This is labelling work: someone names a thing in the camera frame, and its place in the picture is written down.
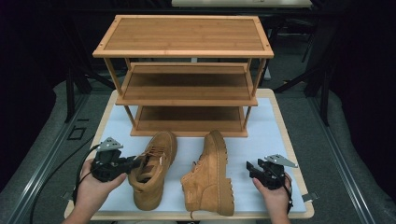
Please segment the boot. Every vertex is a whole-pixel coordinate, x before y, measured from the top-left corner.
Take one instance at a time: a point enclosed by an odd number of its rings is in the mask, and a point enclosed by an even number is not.
[[[175,159],[177,140],[171,132],[156,133],[139,156],[140,166],[128,175],[134,188],[134,203],[144,211],[153,210],[163,197],[166,173]]]
[[[227,148],[221,133],[212,131],[205,137],[204,150],[197,163],[180,182],[189,212],[205,210],[222,216],[233,215],[231,179],[225,177]]]

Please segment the wire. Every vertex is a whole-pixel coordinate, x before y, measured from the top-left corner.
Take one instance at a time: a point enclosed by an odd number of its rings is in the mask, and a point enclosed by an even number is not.
[[[87,177],[88,175],[90,175],[92,172],[89,172],[89,173],[87,173],[87,174],[85,174],[82,178],[81,178],[81,180],[79,181],[79,184],[81,184],[81,182],[85,179],[85,177]]]
[[[265,163],[263,164],[265,166],[265,168],[271,172],[272,175],[275,176],[275,178],[282,183],[282,181],[280,181],[280,177],[270,168],[268,167]],[[285,185],[285,182],[282,183],[282,187],[286,190],[286,192],[288,193],[288,197],[289,197],[289,204],[288,204],[288,213],[290,211],[290,209],[293,207],[293,199],[291,198],[291,193],[292,193],[292,189],[291,189],[291,180],[289,179],[289,177],[287,175],[285,175],[285,177],[289,180],[290,182],[290,190],[288,190],[288,188]]]
[[[75,189],[73,190],[73,204],[76,205],[76,200],[77,200],[77,194],[78,194],[78,186],[80,183],[80,173],[81,173],[81,169],[82,166],[84,165],[85,160],[87,160],[88,156],[91,154],[91,152],[93,152],[95,149],[97,149],[99,147],[99,145],[93,146],[88,152],[85,153],[83,159],[81,160],[78,168],[77,168],[77,174],[76,174],[76,185],[75,185]]]
[[[64,159],[64,161],[61,162],[61,164],[59,164],[54,171],[52,171],[52,173],[49,174],[49,176],[44,180],[43,185],[40,187],[40,189],[37,192],[37,195],[35,196],[35,200],[33,201],[32,204],[32,210],[30,211],[30,223],[33,224],[33,218],[34,218],[34,213],[35,213],[35,205],[37,204],[38,201],[38,197],[41,194],[41,191],[43,190],[43,188],[47,185],[47,183],[49,182],[49,180],[53,177],[53,175],[58,172],[58,170],[68,161],[70,160],[70,158],[72,158],[76,153],[78,153],[83,147],[85,147],[85,145],[87,145],[87,143],[89,143],[92,139],[94,138],[94,135],[92,137],[90,137],[86,142],[84,142],[78,149],[76,149],[76,151],[74,151],[72,154],[70,154],[66,159]]]

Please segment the shoe rack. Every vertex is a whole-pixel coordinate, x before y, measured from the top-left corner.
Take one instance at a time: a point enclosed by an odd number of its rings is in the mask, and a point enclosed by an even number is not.
[[[124,106],[132,122],[131,135],[168,130],[177,136],[205,136],[217,129],[232,137],[248,136],[262,69],[274,57],[258,17],[168,15],[117,15],[92,55],[106,62],[119,94],[116,105]],[[122,82],[115,58],[128,67]],[[164,60],[131,60],[142,58]],[[175,63],[200,58],[214,62]],[[254,81],[253,59],[260,61]],[[135,115],[130,106],[137,106]]]

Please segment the dark background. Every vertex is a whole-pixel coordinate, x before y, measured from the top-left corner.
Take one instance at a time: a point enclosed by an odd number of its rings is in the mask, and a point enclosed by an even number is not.
[[[328,0],[322,12],[339,10],[338,2]],[[343,103],[354,147],[378,185],[396,201],[396,20],[389,2],[352,1],[339,18],[325,16],[308,67],[323,59],[331,40],[341,36],[332,60],[331,90]],[[166,11],[174,9],[170,1],[20,0],[0,4],[1,103],[6,110],[1,118],[1,141],[5,143],[0,150],[1,189],[50,116],[56,100],[52,88],[70,73],[86,77],[84,69],[105,68],[92,52],[114,15],[199,12],[187,8]],[[217,12],[230,14],[229,9]],[[304,12],[293,15],[301,18]]]

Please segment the wrist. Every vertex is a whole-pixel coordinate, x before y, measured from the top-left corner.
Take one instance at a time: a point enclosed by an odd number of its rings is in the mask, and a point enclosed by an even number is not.
[[[80,210],[76,209],[75,207],[73,211],[70,213],[70,215],[64,220],[63,224],[67,224],[67,223],[85,224],[90,222],[91,217],[92,217],[91,215],[85,212],[80,212]]]
[[[270,215],[272,224],[290,224],[290,220],[288,214],[286,213],[277,213]]]

